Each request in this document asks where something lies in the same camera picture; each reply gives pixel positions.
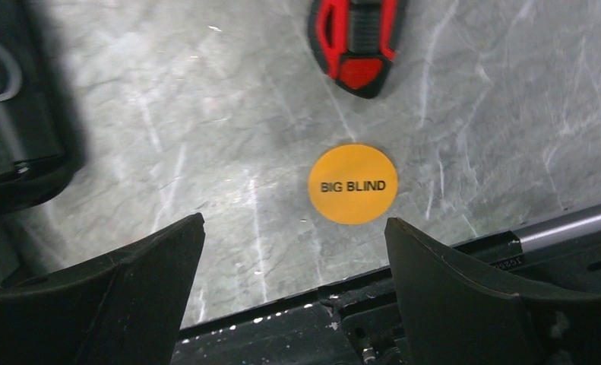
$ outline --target white veining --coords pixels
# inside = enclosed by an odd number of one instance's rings
[[[179,147],[179,154],[177,156],[177,161],[175,162],[175,172],[172,175],[172,183],[170,183],[170,191],[164,201],[162,201],[162,206],[155,214],[155,219],[153,221],[152,229],[150,230],[152,233],[157,232],[159,228],[159,223],[161,218],[165,213],[169,213],[172,210],[172,202],[175,199],[177,186],[179,184],[179,180],[182,175],[182,169],[184,168],[184,163],[186,162],[186,143],[183,143]]]
[[[320,237],[318,236],[318,229],[316,229],[316,225],[313,221],[312,221],[312,241],[314,242],[316,274],[318,275],[318,280],[320,282],[320,285],[326,284],[324,282],[324,279],[322,278],[322,270],[321,270],[322,243],[320,242]]]
[[[549,167],[549,163],[551,162],[551,159],[553,158],[553,155],[555,154],[555,152],[558,150],[557,146],[555,146],[549,153],[548,156],[544,157],[544,155],[542,155],[542,161],[544,163],[544,168],[546,170],[546,174],[549,176],[549,180],[551,182],[551,188],[553,189],[553,192],[555,193],[555,197],[558,199],[558,204],[560,206],[560,209],[564,209],[564,205],[561,202],[560,199],[560,195],[558,192],[558,188],[555,186],[555,180],[553,179],[553,175],[551,174],[551,169]]]
[[[204,321],[204,316],[206,316],[206,300],[204,300],[204,288],[200,290],[200,294],[198,297],[200,314],[198,317],[198,322]]]
[[[163,147],[161,145],[159,133],[157,132],[157,129],[153,123],[153,117],[148,109],[146,98],[143,95],[138,95],[137,101],[139,109],[141,110],[141,120],[143,120],[144,124],[146,125],[148,135],[150,136],[150,142],[153,144],[155,151],[160,154],[163,152]]]
[[[272,82],[270,77],[268,75],[266,75],[266,70],[264,70],[264,68],[262,68],[262,72],[264,75],[264,79],[267,81],[267,84],[269,84],[269,86],[271,86],[271,89],[274,91],[277,99],[280,101],[280,105],[283,107],[284,112],[286,113],[286,117],[289,120],[289,124],[294,124],[296,122],[296,118],[293,116],[293,111],[291,111],[291,106],[289,106],[289,102],[286,101],[286,98],[284,97],[283,92],[276,85],[276,83]]]
[[[435,198],[435,181],[430,180],[430,197],[428,198],[428,208],[425,210],[425,219],[430,219],[430,210],[432,209],[432,201]]]
[[[445,12],[444,17],[441,21],[434,27],[432,30],[432,35],[430,37],[430,42],[428,43],[428,50],[425,53],[425,63],[423,65],[423,73],[421,74],[421,110],[420,116],[421,121],[419,122],[419,127],[423,128],[425,126],[425,119],[428,115],[428,98],[430,94],[430,68],[432,67],[432,63],[435,58],[435,50],[437,49],[437,43],[439,41],[439,37],[443,33],[443,29],[446,28],[450,19],[454,16],[454,13],[457,11],[457,6],[459,5],[459,0],[454,0],[452,5]]]
[[[255,250],[258,252],[258,267],[259,271],[265,273],[264,270],[264,252],[262,249],[262,237],[260,231],[260,214],[258,211],[258,193],[255,191],[255,178],[248,182],[248,200],[253,210],[253,233],[255,234]],[[269,301],[267,295],[266,275],[259,275],[260,288],[262,290],[263,303]]]
[[[533,6],[535,5],[535,3],[537,1],[538,0],[527,0],[524,3],[524,5],[522,5],[522,7],[518,11],[517,15],[513,19],[512,24],[515,24],[518,21],[521,21],[522,19],[526,19],[529,16],[529,14],[530,14],[530,9],[533,8]]]
[[[473,232],[473,234],[475,235],[475,237],[479,237],[479,234],[477,234],[477,231],[475,230],[475,227],[473,227],[473,225],[470,224],[470,221],[468,221],[468,217],[466,217],[465,214],[462,214],[461,217],[463,218],[464,221],[466,221],[466,223],[468,223],[468,227],[470,227],[470,230]]]
[[[443,171],[443,163],[441,162],[441,156],[439,156],[439,180],[441,180],[441,199],[445,199],[445,173]]]

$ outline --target gray marble table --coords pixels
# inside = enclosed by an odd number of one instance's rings
[[[13,217],[35,269],[200,211],[186,327],[386,265],[387,216],[451,244],[601,200],[601,0],[412,0],[377,100],[320,72],[309,2],[37,1],[89,160]],[[363,226],[325,220],[305,186],[349,141],[400,174],[394,206]]]

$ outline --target red and black object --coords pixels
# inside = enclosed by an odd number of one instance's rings
[[[396,55],[407,0],[314,0],[308,35],[325,74],[350,93],[381,93]]]

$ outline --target white cable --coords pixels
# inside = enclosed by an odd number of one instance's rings
[[[0,61],[8,73],[8,83],[5,90],[0,93],[0,103],[10,100],[18,95],[23,87],[23,70],[11,53],[0,44]]]

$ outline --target orange disc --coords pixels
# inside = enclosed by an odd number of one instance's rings
[[[322,155],[309,174],[309,197],[327,219],[364,224],[385,213],[397,196],[397,170],[364,144],[345,144]]]

